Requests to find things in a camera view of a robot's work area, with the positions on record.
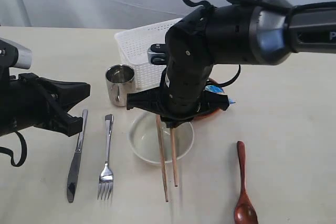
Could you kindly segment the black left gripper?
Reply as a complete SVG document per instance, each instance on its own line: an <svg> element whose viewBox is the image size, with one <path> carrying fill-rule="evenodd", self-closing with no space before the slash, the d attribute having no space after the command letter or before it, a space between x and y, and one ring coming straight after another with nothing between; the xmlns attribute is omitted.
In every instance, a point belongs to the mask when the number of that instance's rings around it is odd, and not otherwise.
<svg viewBox="0 0 336 224"><path fill-rule="evenodd" d="M83 118L67 115L90 95L85 82L64 82L22 73L1 87L1 136L31 126L68 137L82 131Z"/></svg>

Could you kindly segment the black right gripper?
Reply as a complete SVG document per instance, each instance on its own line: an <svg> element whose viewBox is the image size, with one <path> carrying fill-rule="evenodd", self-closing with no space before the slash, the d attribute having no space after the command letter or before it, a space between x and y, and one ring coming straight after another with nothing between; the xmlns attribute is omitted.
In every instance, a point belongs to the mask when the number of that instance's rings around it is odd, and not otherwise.
<svg viewBox="0 0 336 224"><path fill-rule="evenodd" d="M192 121L196 116L214 109L228 109L228 96L205 90L199 77L168 77L161 75L158 87L127 95L127 110L139 108L157 114L168 128Z"/></svg>

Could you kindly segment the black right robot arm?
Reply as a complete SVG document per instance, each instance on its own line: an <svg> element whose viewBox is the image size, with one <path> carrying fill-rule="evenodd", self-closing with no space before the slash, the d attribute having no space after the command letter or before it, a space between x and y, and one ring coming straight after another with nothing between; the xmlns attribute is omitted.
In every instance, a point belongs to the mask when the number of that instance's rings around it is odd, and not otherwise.
<svg viewBox="0 0 336 224"><path fill-rule="evenodd" d="M226 95L205 90L215 65L276 66L298 52L335 53L334 2L199 7L149 48L150 61L165 65L160 85L128 94L127 109L157 114L174 128L228 108Z"/></svg>

